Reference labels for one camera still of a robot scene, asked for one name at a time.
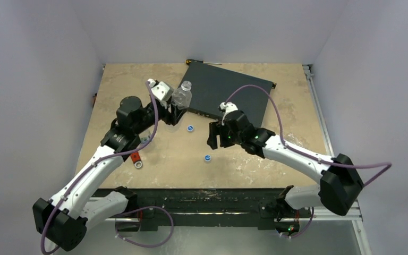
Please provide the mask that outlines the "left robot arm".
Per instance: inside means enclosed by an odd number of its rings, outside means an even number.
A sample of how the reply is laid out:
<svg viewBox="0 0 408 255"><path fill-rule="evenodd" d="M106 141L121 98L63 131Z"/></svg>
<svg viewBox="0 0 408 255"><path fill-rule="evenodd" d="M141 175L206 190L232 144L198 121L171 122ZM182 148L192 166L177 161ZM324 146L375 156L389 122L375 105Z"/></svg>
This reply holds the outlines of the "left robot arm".
<svg viewBox="0 0 408 255"><path fill-rule="evenodd" d="M81 171L50 199L38 199L32 206L37 231L41 234L42 254L58 249L73 250L88 230L104 220L139 212L137 195L125 187L117 187L107 196L91 202L90 198L110 174L131 154L146 147L153 136L141 142L140 134L149 128L157 130L160 121L176 125L188 109L172 99L150 97L146 106L136 96L121 100L109 131Z"/></svg>

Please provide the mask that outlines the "clear plastic bottle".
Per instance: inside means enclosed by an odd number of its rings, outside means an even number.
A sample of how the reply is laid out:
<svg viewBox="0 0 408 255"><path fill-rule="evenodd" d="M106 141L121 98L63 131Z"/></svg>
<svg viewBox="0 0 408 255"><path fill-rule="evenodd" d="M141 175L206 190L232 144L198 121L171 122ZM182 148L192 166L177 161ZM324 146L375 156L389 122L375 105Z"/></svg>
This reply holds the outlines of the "clear plastic bottle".
<svg viewBox="0 0 408 255"><path fill-rule="evenodd" d="M172 105L177 109L187 109L192 99L192 83L183 81L182 84L172 94Z"/></svg>
<svg viewBox="0 0 408 255"><path fill-rule="evenodd" d="M146 129L139 134L141 144L146 143L152 136L152 129Z"/></svg>

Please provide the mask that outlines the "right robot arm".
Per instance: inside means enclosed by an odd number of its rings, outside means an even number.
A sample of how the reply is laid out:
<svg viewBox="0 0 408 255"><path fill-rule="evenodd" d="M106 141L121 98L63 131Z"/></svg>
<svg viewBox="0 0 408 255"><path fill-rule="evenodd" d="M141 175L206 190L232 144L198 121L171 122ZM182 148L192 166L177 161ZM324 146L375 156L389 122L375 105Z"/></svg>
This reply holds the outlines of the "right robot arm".
<svg viewBox="0 0 408 255"><path fill-rule="evenodd" d="M255 127L240 110L229 113L224 121L209 123L207 145L211 149L239 145L248 154L282 163L314 180L314 185L285 188L277 199L283 216L305 207L325 207L345 216L364 188L347 155L331 157L282 141L275 132Z"/></svg>

